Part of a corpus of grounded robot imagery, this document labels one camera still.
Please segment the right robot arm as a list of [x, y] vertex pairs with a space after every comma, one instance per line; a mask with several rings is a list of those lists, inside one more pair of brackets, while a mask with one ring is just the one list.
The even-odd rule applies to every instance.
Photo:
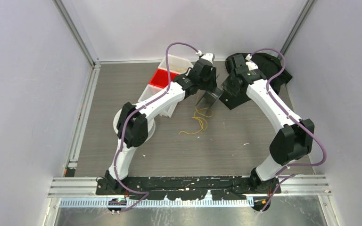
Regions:
[[256, 193], [263, 193], [276, 181], [277, 173], [289, 163], [301, 159], [312, 149], [314, 123], [302, 120], [279, 98], [266, 76], [243, 54], [234, 54], [225, 61], [228, 77], [221, 84], [220, 100], [234, 109], [254, 101], [273, 126], [276, 135], [269, 146], [269, 156], [251, 171], [249, 183]]

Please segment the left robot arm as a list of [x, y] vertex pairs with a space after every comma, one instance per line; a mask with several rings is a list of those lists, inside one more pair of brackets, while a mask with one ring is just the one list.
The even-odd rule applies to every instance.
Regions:
[[216, 67], [212, 54], [200, 57], [185, 73], [172, 78], [166, 75], [167, 86], [148, 99], [127, 102], [115, 116], [117, 149], [112, 165], [106, 172], [107, 188], [115, 195], [125, 191], [125, 179], [137, 148], [149, 140], [155, 130], [154, 118], [198, 90], [213, 91], [217, 87]]

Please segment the black perforated spool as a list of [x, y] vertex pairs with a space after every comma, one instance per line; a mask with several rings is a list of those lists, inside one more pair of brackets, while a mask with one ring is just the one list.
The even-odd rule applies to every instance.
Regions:
[[204, 103], [208, 105], [208, 109], [210, 110], [217, 100], [219, 100], [223, 94], [223, 89], [217, 86], [217, 79], [219, 76], [220, 74], [216, 73], [200, 79], [195, 107], [204, 100]]

